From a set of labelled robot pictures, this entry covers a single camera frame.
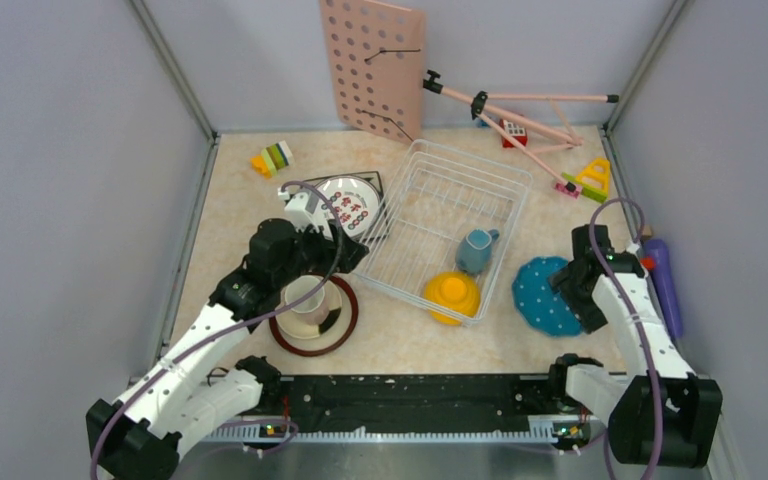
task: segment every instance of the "yellow bowl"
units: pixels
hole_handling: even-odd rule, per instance
[[[445,272],[432,278],[425,287],[423,298],[441,307],[472,317],[478,313],[481,292],[475,281],[461,272]],[[431,312],[431,316],[446,325],[460,325],[460,320]]]

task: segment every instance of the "pink stand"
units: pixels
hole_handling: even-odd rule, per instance
[[[337,113],[410,144],[422,132],[425,13],[369,0],[320,0]]]
[[[463,103],[466,103],[467,105],[472,106],[474,101],[476,100],[473,97],[470,97],[464,93],[461,93],[457,90],[454,90],[449,87],[444,87],[438,83],[436,83],[436,79],[439,78],[439,75],[435,72],[429,71],[429,79],[425,81],[425,88],[428,88],[429,90],[436,91],[440,93],[441,95],[445,95],[450,98],[454,98],[455,100],[461,101]],[[505,140],[510,142],[514,147],[519,149],[523,154],[525,154],[527,157],[529,157],[531,160],[533,160],[537,165],[540,166],[543,170],[548,172],[552,177],[557,180],[558,183],[555,184],[555,189],[559,192],[562,192],[566,195],[569,195],[573,198],[578,198],[579,195],[581,195],[581,186],[575,185],[574,183],[568,181],[565,179],[561,174],[556,172],[552,167],[546,164],[540,157],[537,156],[538,153],[548,153],[548,152],[554,152],[558,150],[566,150],[568,148],[575,148],[580,146],[583,143],[583,140],[581,137],[576,135],[575,130],[572,129],[572,126],[570,125],[569,121],[567,120],[567,117],[564,115],[564,112],[561,111],[560,107],[558,106],[557,102],[601,102],[601,103],[607,103],[607,102],[616,102],[617,97],[616,95],[526,95],[526,94],[486,94],[486,100],[483,104],[483,108],[481,109],[481,113],[477,113],[477,117],[484,121],[490,128],[496,130],[499,135],[501,135]],[[548,125],[545,125],[543,123],[537,122],[535,120],[532,120],[530,118],[524,117],[522,115],[517,115],[516,113],[513,113],[509,110],[505,110],[504,108],[497,107],[495,105],[491,105],[490,103],[487,103],[487,100],[491,99],[504,99],[504,100],[528,100],[528,101],[546,101],[549,102],[549,105],[552,107],[552,109],[555,111],[555,114],[560,119],[561,123],[564,124],[564,127],[566,128],[566,131],[560,130],[554,127],[550,127]],[[514,138],[513,135],[509,134],[507,131],[505,131],[504,128],[502,128],[500,125],[496,124],[493,120],[490,119],[485,113],[483,112],[490,112],[494,115],[498,115],[501,118],[504,118],[505,120],[515,123],[523,128],[525,128],[527,131],[540,134],[550,140],[553,140],[557,142],[556,145],[550,145],[547,147],[542,147],[539,149],[530,150],[525,147],[519,140]]]

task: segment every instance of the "pink pegboard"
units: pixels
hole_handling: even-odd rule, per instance
[[[422,131],[425,12],[370,0],[320,0],[337,115],[403,143]]]

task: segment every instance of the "green toy piece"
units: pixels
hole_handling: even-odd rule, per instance
[[[581,186],[581,194],[584,195],[585,197],[591,199],[591,200],[595,200],[595,201],[597,201],[599,203],[605,203],[605,201],[608,199],[608,195],[605,192],[603,192],[603,191],[601,191],[599,189],[593,188],[590,185],[587,185],[586,183],[577,182],[575,180],[575,177],[573,177],[572,175],[570,175],[568,173],[561,173],[561,176],[566,178],[567,180],[569,180],[570,182],[572,182],[572,183],[574,183],[576,185],[580,185]]]

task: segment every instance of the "white cup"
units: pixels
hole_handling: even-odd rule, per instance
[[[313,275],[304,275],[284,289],[284,304],[288,305],[308,293],[322,279]],[[328,305],[325,303],[325,288],[320,288],[304,302],[291,309],[296,316],[308,325],[320,325],[328,317]]]

